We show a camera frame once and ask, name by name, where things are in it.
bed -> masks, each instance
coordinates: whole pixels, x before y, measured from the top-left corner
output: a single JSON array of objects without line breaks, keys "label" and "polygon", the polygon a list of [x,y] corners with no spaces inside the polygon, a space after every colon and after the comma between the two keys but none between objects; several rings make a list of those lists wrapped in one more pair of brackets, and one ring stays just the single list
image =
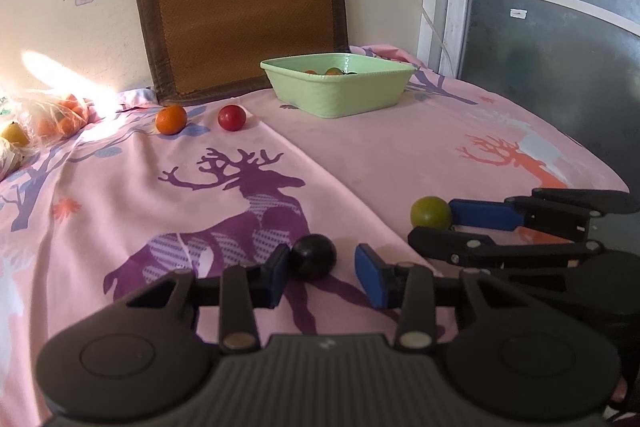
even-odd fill
[{"label": "bed", "polygon": [[[338,251],[332,275],[290,282],[257,311],[274,332],[390,334],[397,315],[371,309],[353,270],[358,243],[386,261],[425,264],[405,242],[420,196],[503,200],[534,187],[627,190],[580,144],[501,96],[427,70],[392,46],[354,53],[413,63],[395,107],[321,120],[271,89],[188,107],[189,124],[158,134],[159,106],[127,108],[43,151],[0,183],[0,425],[49,412],[31,369],[45,341],[177,267],[199,277],[260,263],[308,232]],[[216,123],[229,101],[249,118]],[[518,230],[502,241],[538,240]],[[439,272],[447,266],[435,266]],[[216,310],[199,334],[216,339]],[[439,310],[441,339],[455,334]]]}]

woven cushion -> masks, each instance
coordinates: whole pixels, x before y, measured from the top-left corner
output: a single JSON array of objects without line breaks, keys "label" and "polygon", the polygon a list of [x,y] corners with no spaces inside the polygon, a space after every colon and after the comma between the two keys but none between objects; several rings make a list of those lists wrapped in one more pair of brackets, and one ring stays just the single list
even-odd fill
[{"label": "woven cushion", "polygon": [[270,87],[267,58],[347,51],[344,0],[137,0],[164,105]]}]

blue gripper pad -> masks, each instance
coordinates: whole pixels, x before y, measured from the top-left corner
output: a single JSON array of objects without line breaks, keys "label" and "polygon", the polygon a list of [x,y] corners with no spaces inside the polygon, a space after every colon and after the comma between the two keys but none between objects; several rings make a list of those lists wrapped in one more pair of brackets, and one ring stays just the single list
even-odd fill
[{"label": "blue gripper pad", "polygon": [[524,215],[517,213],[509,203],[451,200],[449,207],[454,225],[509,231],[524,225]]},{"label": "blue gripper pad", "polygon": [[356,247],[354,254],[356,276],[360,281],[371,305],[374,308],[386,309],[388,292],[383,284],[381,270],[386,265],[373,249],[364,243]]},{"label": "blue gripper pad", "polygon": [[279,245],[274,252],[275,263],[271,266],[271,306],[275,308],[280,303],[280,298],[284,293],[284,288],[289,282],[289,247]]}]

fruit in basket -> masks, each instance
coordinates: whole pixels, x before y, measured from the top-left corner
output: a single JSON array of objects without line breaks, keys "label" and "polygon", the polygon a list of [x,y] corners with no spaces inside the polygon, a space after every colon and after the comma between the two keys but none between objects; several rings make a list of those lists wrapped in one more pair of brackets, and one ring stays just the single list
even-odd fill
[{"label": "fruit in basket", "polygon": [[156,114],[156,129],[160,134],[178,134],[187,126],[187,112],[180,105],[170,105]]},{"label": "fruit in basket", "polygon": [[239,105],[225,105],[218,113],[218,123],[225,131],[238,131],[246,122],[246,113]]},{"label": "fruit in basket", "polygon": [[7,140],[11,145],[18,147],[27,147],[29,144],[29,138],[20,127],[17,122],[12,122],[4,128],[2,131],[2,138]]},{"label": "fruit in basket", "polygon": [[449,203],[437,196],[420,198],[411,206],[412,227],[449,230],[453,223]]}]

metal screw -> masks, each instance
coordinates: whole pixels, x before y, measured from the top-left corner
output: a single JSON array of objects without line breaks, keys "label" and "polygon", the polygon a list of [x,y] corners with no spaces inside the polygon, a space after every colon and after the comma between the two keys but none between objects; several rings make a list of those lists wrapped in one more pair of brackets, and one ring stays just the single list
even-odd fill
[{"label": "metal screw", "polygon": [[251,333],[246,333],[245,331],[236,331],[236,333],[229,333],[223,340],[222,343],[225,344],[225,347],[228,349],[238,350],[238,349],[249,349],[256,343],[256,338]]},{"label": "metal screw", "polygon": [[424,349],[431,346],[431,335],[422,331],[407,331],[400,336],[400,345],[408,349]]}]

